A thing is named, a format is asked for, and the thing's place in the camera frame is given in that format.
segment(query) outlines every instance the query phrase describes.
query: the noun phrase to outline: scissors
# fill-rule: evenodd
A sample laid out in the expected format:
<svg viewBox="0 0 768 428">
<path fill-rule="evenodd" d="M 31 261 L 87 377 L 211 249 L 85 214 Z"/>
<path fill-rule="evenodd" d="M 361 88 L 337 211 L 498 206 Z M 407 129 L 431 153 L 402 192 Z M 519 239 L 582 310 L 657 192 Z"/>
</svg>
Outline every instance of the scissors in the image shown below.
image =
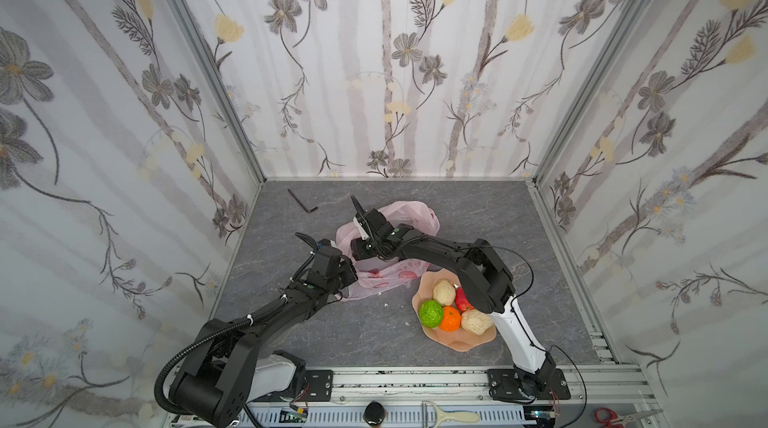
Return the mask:
<svg viewBox="0 0 768 428">
<path fill-rule="evenodd" d="M 604 428 L 624 428 L 624 425 L 633 421 L 640 421 L 661 413 L 663 410 L 640 411 L 628 415 L 618 415 L 611 408 L 597 408 L 594 411 L 594 418 Z"/>
</svg>

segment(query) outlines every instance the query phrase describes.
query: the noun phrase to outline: allen key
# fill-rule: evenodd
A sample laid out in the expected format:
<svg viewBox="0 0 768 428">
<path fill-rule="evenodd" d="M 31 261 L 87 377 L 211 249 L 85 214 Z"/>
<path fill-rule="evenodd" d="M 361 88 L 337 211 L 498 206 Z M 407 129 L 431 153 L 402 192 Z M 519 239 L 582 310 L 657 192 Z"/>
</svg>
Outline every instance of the allen key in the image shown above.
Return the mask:
<svg viewBox="0 0 768 428">
<path fill-rule="evenodd" d="M 288 189 L 288 193 L 290 193 L 290 195 L 293 196 L 293 199 L 296 201 L 296 203 L 301 205 L 301 208 L 303 208 L 305 212 L 312 213 L 315 210 L 317 210 L 317 207 L 313 208 L 312 210 L 309 210 L 307 207 L 305 207 L 304 204 L 301 202 L 301 200 L 299 200 L 299 197 L 296 196 L 296 193 L 293 192 L 293 190 Z"/>
</svg>

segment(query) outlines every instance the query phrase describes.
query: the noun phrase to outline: gray marble surface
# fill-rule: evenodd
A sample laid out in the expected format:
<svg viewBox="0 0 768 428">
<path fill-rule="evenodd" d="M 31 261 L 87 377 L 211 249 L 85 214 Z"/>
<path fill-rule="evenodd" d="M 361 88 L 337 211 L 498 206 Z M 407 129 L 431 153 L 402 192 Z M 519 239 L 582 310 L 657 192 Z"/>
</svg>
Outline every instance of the gray marble surface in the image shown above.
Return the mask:
<svg viewBox="0 0 768 428">
<path fill-rule="evenodd" d="M 287 189 L 309 208 L 305 213 Z M 435 211 L 438 236 L 457 241 L 483 238 L 519 251 L 531 262 L 535 281 L 520 305 L 542 346 L 557 344 L 576 363 L 598 358 L 544 228 L 523 182 L 267 182 L 244 234 L 226 282 L 216 318 L 241 317 L 272 301 L 306 259 L 306 245 L 293 236 L 303 231 L 316 239 L 334 239 L 350 222 L 354 194 L 363 207 L 417 200 Z M 518 291 L 530 283 L 528 269 L 502 252 Z M 502 338 L 459 353 L 428 339 L 411 307 L 418 280 L 380 295 L 342 301 L 277 337 L 264 353 L 285 350 L 311 366 L 445 366 L 511 364 Z M 567 360 L 553 350 L 555 359 Z"/>
</svg>

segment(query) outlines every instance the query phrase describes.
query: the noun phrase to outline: green fruit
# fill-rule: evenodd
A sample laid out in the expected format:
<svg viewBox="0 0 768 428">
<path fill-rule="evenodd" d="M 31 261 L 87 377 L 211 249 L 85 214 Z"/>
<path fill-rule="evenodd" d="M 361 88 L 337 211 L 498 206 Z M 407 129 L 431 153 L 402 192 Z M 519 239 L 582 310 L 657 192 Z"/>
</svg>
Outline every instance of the green fruit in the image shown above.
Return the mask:
<svg viewBox="0 0 768 428">
<path fill-rule="evenodd" d="M 442 306 L 434 300 L 427 300 L 418 307 L 418 319 L 426 327 L 434 328 L 442 321 Z"/>
</svg>

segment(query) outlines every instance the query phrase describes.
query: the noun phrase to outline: fake fruit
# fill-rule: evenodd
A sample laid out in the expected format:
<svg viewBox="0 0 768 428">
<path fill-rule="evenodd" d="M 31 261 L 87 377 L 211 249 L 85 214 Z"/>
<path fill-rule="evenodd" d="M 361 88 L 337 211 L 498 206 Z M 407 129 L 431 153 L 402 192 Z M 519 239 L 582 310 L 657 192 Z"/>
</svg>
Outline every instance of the fake fruit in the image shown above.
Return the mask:
<svg viewBox="0 0 768 428">
<path fill-rule="evenodd" d="M 484 334 L 485 331 L 493 326 L 493 320 L 480 310 L 466 310 L 462 313 L 462 328 L 464 331 L 476 335 Z"/>
<path fill-rule="evenodd" d="M 437 301 L 427 300 L 418 307 L 418 319 L 425 327 L 434 328 L 442 321 L 442 306 Z"/>
<path fill-rule="evenodd" d="M 466 310 L 475 309 L 475 307 L 470 305 L 467 301 L 467 295 L 464 295 L 464 289 L 462 287 L 458 287 L 456 289 L 456 307 L 462 313 L 464 313 Z"/>
<path fill-rule="evenodd" d="M 435 287 L 432 288 L 432 299 L 444 307 L 453 303 L 455 298 L 456 287 L 446 279 L 438 281 L 435 283 Z"/>
<path fill-rule="evenodd" d="M 456 308 L 443 307 L 440 329 L 443 331 L 456 331 L 462 326 L 462 315 Z"/>
</svg>

